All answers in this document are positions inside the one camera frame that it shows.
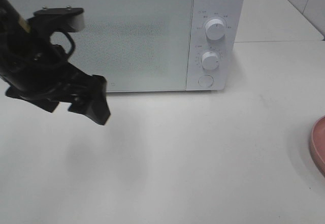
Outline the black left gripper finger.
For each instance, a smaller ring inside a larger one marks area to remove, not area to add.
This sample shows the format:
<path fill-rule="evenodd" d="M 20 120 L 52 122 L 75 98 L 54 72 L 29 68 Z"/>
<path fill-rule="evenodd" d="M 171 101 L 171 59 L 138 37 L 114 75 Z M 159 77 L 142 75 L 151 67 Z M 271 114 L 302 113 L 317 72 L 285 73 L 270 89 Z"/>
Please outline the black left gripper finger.
<path fill-rule="evenodd" d="M 106 88 L 107 81 L 103 76 L 92 75 L 86 89 L 74 97 L 68 111 L 84 115 L 99 125 L 105 125 L 111 115 Z"/>
<path fill-rule="evenodd" d="M 37 30 L 53 33 L 63 30 L 68 33 L 77 33 L 85 27 L 84 9 L 72 8 L 45 8 L 34 12 L 33 27 Z"/>

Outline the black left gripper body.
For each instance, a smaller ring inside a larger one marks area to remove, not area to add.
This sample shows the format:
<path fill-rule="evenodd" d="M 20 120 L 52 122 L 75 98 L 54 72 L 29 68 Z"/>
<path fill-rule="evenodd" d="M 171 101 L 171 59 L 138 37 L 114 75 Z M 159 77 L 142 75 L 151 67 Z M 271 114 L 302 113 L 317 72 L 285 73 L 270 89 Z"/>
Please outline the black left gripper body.
<path fill-rule="evenodd" d="M 86 86 L 89 76 L 68 62 L 75 50 L 70 33 L 53 33 L 33 27 L 33 18 L 23 28 L 18 21 L 5 21 L 5 82 L 9 98 L 29 102 L 53 112 L 59 102 L 72 102 Z"/>

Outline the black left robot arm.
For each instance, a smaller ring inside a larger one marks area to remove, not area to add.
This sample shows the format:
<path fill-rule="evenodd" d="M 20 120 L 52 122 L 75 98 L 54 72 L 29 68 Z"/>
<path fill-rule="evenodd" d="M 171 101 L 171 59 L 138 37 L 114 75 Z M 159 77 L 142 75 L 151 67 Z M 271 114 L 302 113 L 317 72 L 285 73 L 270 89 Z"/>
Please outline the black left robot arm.
<path fill-rule="evenodd" d="M 43 8 L 24 19 L 8 0 L 1 0 L 1 78 L 6 96 L 53 112 L 61 102 L 69 111 L 106 124 L 110 110 L 107 81 L 88 75 L 69 58 L 76 45 L 71 33 L 84 26 L 82 8 Z"/>

